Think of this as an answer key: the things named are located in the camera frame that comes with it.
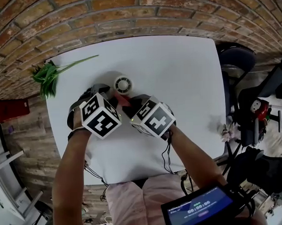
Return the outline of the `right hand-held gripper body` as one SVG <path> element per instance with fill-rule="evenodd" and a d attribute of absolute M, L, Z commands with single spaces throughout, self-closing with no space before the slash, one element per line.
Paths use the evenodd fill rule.
<path fill-rule="evenodd" d="M 169 128 L 176 121 L 167 104 L 155 97 L 147 98 L 130 120 L 130 124 L 146 136 L 167 140 Z"/>

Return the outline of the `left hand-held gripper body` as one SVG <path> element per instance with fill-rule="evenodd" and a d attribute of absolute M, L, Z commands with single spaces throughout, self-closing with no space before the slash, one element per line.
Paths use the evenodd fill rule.
<path fill-rule="evenodd" d="M 87 89 L 79 98 L 82 126 L 93 135 L 105 139 L 119 126 L 121 116 L 116 111 L 117 100 L 114 105 L 109 103 L 112 99 L 110 87 L 94 87 Z"/>

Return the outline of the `person's left hand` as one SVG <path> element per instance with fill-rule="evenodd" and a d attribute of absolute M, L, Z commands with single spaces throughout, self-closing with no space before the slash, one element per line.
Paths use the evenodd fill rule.
<path fill-rule="evenodd" d="M 73 130 L 87 130 L 82 125 L 81 112 L 80 112 L 79 107 L 74 109 Z"/>

